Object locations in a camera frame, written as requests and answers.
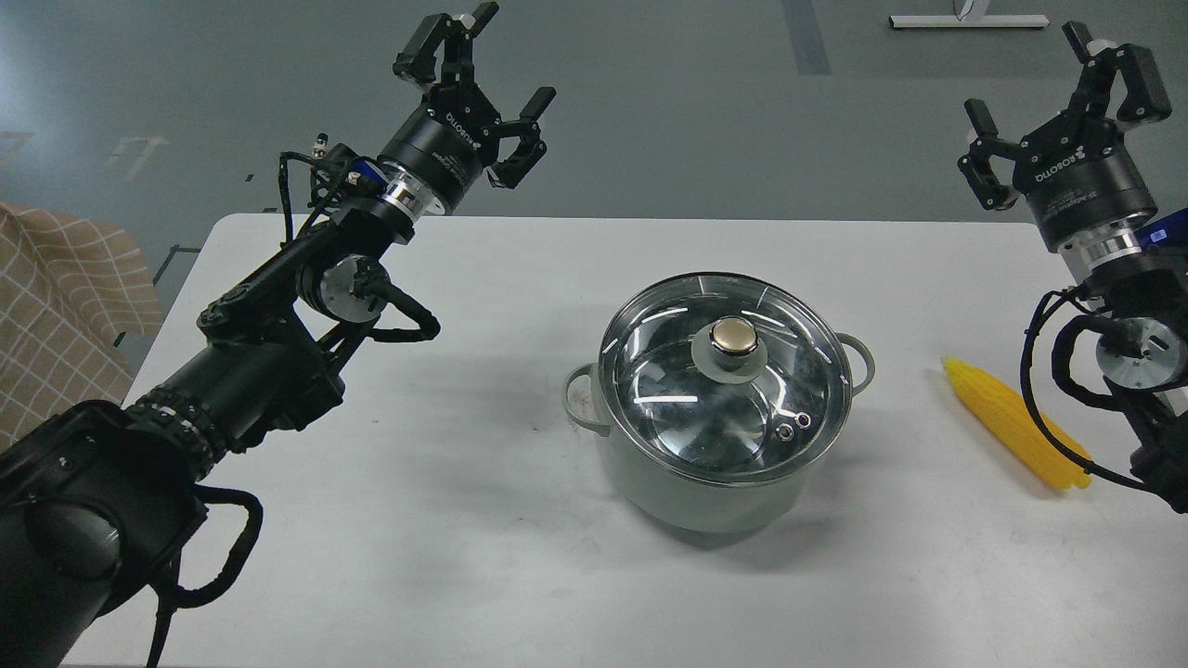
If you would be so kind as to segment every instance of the cooking pot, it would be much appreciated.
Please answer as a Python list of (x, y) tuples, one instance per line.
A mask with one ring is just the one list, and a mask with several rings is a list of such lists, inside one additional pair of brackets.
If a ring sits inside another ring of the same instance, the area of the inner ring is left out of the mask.
[[(858, 384), (843, 345), (866, 366)], [(602, 464), (624, 496), (702, 532), (757, 529), (791, 509), (874, 377), (861, 341), (737, 273), (646, 288), (611, 320), (599, 349), (565, 379), (565, 412), (602, 436)], [(569, 389), (582, 376), (592, 403), (579, 411)]]

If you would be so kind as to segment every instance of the plastic corn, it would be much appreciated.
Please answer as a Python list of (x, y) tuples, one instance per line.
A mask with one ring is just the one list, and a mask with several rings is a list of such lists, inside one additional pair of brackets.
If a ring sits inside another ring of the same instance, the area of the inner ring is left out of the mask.
[[(990, 373), (956, 358), (947, 357), (943, 363), (944, 373), (961, 403), (1044, 483), (1055, 490), (1067, 490), (1073, 485), (1083, 489), (1089, 485), (1088, 474), (1060, 454), (1035, 426), (1018, 392)], [(1047, 415), (1041, 416), (1062, 443), (1081, 456), (1089, 458), (1085, 448)]]

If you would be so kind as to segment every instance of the lid knob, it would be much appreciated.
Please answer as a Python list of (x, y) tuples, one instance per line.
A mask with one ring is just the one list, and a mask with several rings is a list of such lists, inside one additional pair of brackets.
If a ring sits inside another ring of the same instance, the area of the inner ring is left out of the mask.
[(750, 354), (759, 345), (754, 326), (748, 320), (737, 316), (727, 316), (715, 322), (709, 330), (709, 340), (715, 348), (732, 357)]

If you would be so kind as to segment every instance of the glass lid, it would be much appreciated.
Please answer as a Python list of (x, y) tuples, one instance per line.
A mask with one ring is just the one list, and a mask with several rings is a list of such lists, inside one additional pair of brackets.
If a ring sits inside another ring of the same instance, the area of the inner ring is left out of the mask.
[(615, 315), (599, 382), (653, 459), (712, 480), (763, 480), (816, 459), (849, 411), (849, 366), (813, 310), (762, 281), (696, 273)]

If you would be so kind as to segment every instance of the plaid fabric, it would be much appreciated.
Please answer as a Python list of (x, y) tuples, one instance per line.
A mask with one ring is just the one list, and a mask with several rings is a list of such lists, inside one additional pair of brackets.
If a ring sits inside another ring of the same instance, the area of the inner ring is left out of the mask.
[(0, 203), (0, 450), (80, 401), (122, 402), (132, 373), (113, 342), (163, 317), (125, 231)]

